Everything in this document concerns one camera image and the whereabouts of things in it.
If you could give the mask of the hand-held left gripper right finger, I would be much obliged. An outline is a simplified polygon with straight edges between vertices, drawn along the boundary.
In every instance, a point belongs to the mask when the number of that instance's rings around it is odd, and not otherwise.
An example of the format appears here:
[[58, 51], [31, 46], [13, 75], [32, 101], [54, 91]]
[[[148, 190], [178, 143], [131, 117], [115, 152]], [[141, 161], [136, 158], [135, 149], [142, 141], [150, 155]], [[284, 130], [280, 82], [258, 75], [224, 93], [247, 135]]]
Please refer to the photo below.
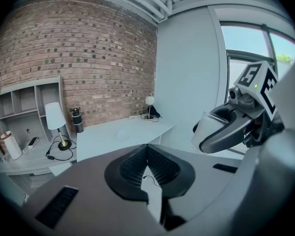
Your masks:
[[150, 146], [169, 163], [163, 222], [150, 236], [281, 235], [295, 211], [295, 145], [253, 147], [242, 160]]

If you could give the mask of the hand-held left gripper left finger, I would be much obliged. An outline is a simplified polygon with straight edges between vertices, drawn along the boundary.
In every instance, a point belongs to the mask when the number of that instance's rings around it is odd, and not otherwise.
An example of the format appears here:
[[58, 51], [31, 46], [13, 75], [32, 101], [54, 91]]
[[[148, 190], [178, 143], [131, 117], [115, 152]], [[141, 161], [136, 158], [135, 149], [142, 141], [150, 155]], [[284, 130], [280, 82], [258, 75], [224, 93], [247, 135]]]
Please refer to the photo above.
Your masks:
[[[106, 184], [104, 172], [114, 159], [136, 149], [119, 149], [80, 161], [37, 189], [22, 207], [22, 218], [42, 236], [159, 236], [163, 227], [145, 202], [120, 198]], [[78, 190], [53, 229], [36, 219], [65, 187]]]

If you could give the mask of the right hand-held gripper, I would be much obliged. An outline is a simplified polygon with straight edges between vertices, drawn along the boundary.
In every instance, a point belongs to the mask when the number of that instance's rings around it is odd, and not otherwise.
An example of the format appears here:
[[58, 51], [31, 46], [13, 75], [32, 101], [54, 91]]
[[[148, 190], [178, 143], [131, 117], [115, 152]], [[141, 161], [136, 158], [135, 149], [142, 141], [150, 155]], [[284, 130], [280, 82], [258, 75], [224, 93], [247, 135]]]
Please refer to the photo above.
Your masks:
[[221, 106], [204, 111], [194, 125], [198, 149], [216, 153], [243, 143], [259, 146], [285, 129], [269, 93], [278, 77], [266, 61], [248, 64], [229, 88], [228, 102], [237, 108]]

